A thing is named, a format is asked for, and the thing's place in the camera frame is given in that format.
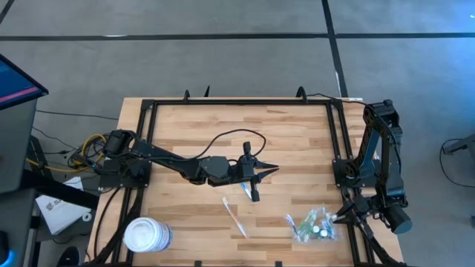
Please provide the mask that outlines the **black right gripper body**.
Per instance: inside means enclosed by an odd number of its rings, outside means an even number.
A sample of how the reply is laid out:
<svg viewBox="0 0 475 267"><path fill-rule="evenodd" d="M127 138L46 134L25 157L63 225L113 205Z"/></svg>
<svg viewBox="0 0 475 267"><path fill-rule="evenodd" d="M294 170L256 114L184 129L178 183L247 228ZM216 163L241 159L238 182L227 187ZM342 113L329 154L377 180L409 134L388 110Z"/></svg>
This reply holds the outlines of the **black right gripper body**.
<svg viewBox="0 0 475 267"><path fill-rule="evenodd" d="M356 199L358 199L359 197L365 197L362 194L355 194L353 197L351 197L350 191L346 187L341 188L341 195L342 195L342 199L343 199L343 204L345 202L353 202L355 204ZM352 215L355 215L355 216L359 217L359 222L354 224L354 225L357 226L361 230L362 234L364 235L364 237L367 240L371 240L371 239L374 238L374 232L371 229L371 227L369 226L369 224L367 223L366 218L374 212L375 208L374 208L373 200L370 197L365 197L365 198L367 198L370 201L370 210L369 210L369 212L367 214L364 214L363 216L359 216L356 213L356 207L355 207L353 209Z"/></svg>

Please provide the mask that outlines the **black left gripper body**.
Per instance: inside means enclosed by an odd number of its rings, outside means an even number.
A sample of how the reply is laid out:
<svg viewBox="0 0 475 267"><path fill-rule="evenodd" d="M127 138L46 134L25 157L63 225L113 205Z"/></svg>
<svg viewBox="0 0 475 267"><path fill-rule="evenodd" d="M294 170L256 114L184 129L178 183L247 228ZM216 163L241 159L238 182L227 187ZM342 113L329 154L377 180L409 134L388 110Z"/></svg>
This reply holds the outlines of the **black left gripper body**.
<svg viewBox="0 0 475 267"><path fill-rule="evenodd" d="M251 155L250 142L245 142L243 144L243 155ZM255 167L254 167L254 170L252 171L252 170L243 170L240 166L240 163L238 162L239 158L237 159L237 162L232 166L232 173L234 175L234 179L237 180L238 182L248 182L250 185L250 191L252 194L252 201L259 202L260 196L257 190L258 176L255 173L257 160L255 158Z"/></svg>

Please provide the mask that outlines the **white blue-tipped toothbrush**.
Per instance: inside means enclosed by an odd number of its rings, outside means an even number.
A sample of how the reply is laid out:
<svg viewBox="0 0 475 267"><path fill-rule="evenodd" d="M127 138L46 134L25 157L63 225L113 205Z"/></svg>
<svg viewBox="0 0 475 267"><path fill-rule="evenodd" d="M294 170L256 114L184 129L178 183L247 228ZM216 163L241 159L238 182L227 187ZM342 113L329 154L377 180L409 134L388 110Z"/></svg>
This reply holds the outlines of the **white blue-tipped toothbrush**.
<svg viewBox="0 0 475 267"><path fill-rule="evenodd" d="M296 241L300 242L301 239L300 239L300 237L299 237L299 235L298 235L298 229L297 229L297 227L296 227L296 225L295 225L295 222L294 222L293 218L292 218L289 214L287 214L287 215L285 216L285 220L286 220L286 221L289 223L289 225L290 225L290 228L291 228L291 230L292 230L292 234L293 234L294 239L295 239Z"/></svg>

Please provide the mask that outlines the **orange wrapped toothbrush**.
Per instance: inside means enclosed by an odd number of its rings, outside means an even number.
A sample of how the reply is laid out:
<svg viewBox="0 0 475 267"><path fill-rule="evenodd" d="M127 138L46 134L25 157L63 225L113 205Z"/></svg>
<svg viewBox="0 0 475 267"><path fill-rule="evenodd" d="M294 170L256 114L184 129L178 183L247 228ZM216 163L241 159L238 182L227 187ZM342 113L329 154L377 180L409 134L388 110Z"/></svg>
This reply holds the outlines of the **orange wrapped toothbrush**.
<svg viewBox="0 0 475 267"><path fill-rule="evenodd" d="M227 200L227 198L223 197L222 198L222 202L226 208L226 210L228 211L229 213L229 216L232 218L232 220L234 221L235 225L237 226L237 228L239 229L240 233L244 236L245 239L248 239L248 235L246 233L246 230L244 228L244 226L242 225L242 223L238 220L237 216L233 213L232 209L231 209L231 206Z"/></svg>

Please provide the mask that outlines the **white blue wipes canister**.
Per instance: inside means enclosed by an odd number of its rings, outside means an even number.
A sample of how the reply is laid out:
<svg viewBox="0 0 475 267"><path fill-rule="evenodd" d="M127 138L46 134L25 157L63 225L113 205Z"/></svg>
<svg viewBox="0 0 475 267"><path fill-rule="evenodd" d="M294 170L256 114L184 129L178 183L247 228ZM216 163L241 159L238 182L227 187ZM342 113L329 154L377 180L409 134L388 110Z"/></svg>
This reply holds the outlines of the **white blue wipes canister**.
<svg viewBox="0 0 475 267"><path fill-rule="evenodd" d="M172 243L173 232L169 225L150 217L138 217L126 227L125 246L134 253L165 251Z"/></svg>

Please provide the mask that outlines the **grey metal stand foot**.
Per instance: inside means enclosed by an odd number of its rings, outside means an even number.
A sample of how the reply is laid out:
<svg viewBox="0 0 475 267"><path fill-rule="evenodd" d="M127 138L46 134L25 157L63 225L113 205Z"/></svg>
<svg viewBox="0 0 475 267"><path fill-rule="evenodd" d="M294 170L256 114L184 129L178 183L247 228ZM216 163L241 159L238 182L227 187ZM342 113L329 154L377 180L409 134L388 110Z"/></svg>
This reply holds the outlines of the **grey metal stand foot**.
<svg viewBox="0 0 475 267"><path fill-rule="evenodd" d="M460 150L468 150L471 156L475 156L475 134L456 140L454 143L445 146L444 154L453 154Z"/></svg>

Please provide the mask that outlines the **black rounded object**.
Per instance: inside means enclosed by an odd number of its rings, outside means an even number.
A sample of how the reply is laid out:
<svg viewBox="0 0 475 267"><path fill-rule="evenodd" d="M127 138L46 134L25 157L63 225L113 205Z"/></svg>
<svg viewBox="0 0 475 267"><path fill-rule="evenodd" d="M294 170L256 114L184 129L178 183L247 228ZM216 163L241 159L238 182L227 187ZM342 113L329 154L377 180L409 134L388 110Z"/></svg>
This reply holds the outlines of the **black rounded object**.
<svg viewBox="0 0 475 267"><path fill-rule="evenodd" d="M60 243L56 267L80 266L84 263L86 244L79 242Z"/></svg>

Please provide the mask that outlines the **white booklet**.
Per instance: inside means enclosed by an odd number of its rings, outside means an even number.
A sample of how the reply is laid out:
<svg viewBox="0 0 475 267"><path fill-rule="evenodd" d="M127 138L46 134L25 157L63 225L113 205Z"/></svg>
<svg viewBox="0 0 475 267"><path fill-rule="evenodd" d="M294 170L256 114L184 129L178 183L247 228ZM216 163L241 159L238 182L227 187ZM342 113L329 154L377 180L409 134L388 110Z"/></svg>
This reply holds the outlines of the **white booklet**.
<svg viewBox="0 0 475 267"><path fill-rule="evenodd" d="M52 235L57 235L76 221L82 220L83 214L91 213L90 208L45 195L37 197L36 204Z"/></svg>

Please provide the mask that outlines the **black stand leg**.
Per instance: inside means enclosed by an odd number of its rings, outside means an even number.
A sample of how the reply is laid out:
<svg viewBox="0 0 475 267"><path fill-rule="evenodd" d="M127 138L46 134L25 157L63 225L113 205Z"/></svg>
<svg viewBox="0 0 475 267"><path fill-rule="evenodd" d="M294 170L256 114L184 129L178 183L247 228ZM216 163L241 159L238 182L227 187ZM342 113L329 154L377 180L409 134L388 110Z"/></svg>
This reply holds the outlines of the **black stand leg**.
<svg viewBox="0 0 475 267"><path fill-rule="evenodd" d="M39 166L28 163L29 168L24 167L20 188L33 188L38 194L95 210L99 197L56 181L53 178L52 170L48 169L49 165L45 155L46 153L42 150L39 140L31 135L28 140L25 159L35 161Z"/></svg>

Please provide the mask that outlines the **grey cabinet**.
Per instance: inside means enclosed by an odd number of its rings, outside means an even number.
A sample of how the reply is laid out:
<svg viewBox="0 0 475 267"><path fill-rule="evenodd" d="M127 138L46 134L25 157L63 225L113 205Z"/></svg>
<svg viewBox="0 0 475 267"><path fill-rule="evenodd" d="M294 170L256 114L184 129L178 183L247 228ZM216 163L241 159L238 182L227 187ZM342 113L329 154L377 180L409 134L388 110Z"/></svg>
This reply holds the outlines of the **grey cabinet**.
<svg viewBox="0 0 475 267"><path fill-rule="evenodd" d="M21 185L36 104L31 100L0 111L0 194Z"/></svg>

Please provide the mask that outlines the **dark blue screen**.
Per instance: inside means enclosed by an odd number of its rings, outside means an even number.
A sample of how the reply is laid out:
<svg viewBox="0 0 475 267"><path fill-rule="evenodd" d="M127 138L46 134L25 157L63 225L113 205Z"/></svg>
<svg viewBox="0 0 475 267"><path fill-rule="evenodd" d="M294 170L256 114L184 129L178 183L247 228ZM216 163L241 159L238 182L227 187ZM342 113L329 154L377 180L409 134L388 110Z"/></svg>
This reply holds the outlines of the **dark blue screen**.
<svg viewBox="0 0 475 267"><path fill-rule="evenodd" d="M43 85L0 54L0 111L48 94Z"/></svg>

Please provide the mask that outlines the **black aluminium table frame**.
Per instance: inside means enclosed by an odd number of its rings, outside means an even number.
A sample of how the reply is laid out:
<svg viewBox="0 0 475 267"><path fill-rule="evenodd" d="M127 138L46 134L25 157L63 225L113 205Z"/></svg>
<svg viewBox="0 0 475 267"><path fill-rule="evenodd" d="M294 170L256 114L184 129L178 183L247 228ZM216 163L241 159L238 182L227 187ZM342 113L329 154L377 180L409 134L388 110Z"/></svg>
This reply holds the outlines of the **black aluminium table frame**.
<svg viewBox="0 0 475 267"><path fill-rule="evenodd" d="M364 135L364 105L331 97L138 99L123 102L116 130L185 158L199 154L238 159L250 142L257 159L279 170L257 184L260 201L251 202L240 184L193 185L179 173L147 162L142 178L102 177L108 193L99 198L87 267L134 266L352 266L406 267L382 242L399 250L398 234L368 216L374 238L367 240L350 224L335 224L331 240L311 233L307 243L294 239L285 216L299 229L315 209L334 215L343 205L333 163L354 159ZM244 226L240 233L226 210ZM127 225L150 217L169 225L165 251L134 253L123 242Z"/></svg>

